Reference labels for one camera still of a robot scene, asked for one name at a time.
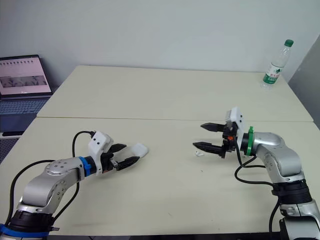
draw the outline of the small white object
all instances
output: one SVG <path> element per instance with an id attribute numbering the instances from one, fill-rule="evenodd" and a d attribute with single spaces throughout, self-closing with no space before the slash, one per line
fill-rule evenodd
<path id="1" fill-rule="evenodd" d="M 196 155 L 197 157 L 204 156 L 204 154 L 203 154 L 202 152 L 200 152 L 200 151 L 195 151 L 195 155 Z"/>
<path id="2" fill-rule="evenodd" d="M 131 147 L 131 151 L 135 156 L 143 158 L 145 155 L 147 155 L 149 149 L 145 145 L 137 143 L 136 145 Z"/>

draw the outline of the laptop screen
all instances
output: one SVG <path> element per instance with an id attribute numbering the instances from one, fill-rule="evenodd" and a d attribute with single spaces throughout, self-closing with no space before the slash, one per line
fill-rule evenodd
<path id="1" fill-rule="evenodd" d="M 2 96 L 51 93 L 39 56 L 0 58 L 0 93 Z"/>

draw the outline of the laptop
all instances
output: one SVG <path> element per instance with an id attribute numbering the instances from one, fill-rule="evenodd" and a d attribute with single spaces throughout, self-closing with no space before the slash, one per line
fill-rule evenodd
<path id="1" fill-rule="evenodd" d="M 0 132 L 23 132 L 52 95 L 38 55 L 0 57 Z"/>

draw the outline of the green ring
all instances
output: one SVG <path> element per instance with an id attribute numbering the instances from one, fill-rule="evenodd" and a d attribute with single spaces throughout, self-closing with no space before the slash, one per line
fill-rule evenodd
<path id="1" fill-rule="evenodd" d="M 248 148 L 246 150 L 245 155 L 250 156 L 252 144 L 254 143 L 254 127 L 253 126 L 250 126 L 248 134 L 249 134 Z"/>

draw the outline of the water bottle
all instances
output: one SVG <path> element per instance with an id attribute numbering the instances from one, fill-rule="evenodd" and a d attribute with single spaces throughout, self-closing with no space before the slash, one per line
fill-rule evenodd
<path id="1" fill-rule="evenodd" d="M 284 46 L 278 52 L 277 55 L 272 59 L 268 71 L 265 73 L 262 86 L 264 88 L 271 88 L 272 84 L 276 82 L 280 73 L 284 69 L 286 63 L 289 60 L 291 53 L 291 46 L 294 44 L 294 41 L 291 39 L 287 39 L 284 43 Z"/>

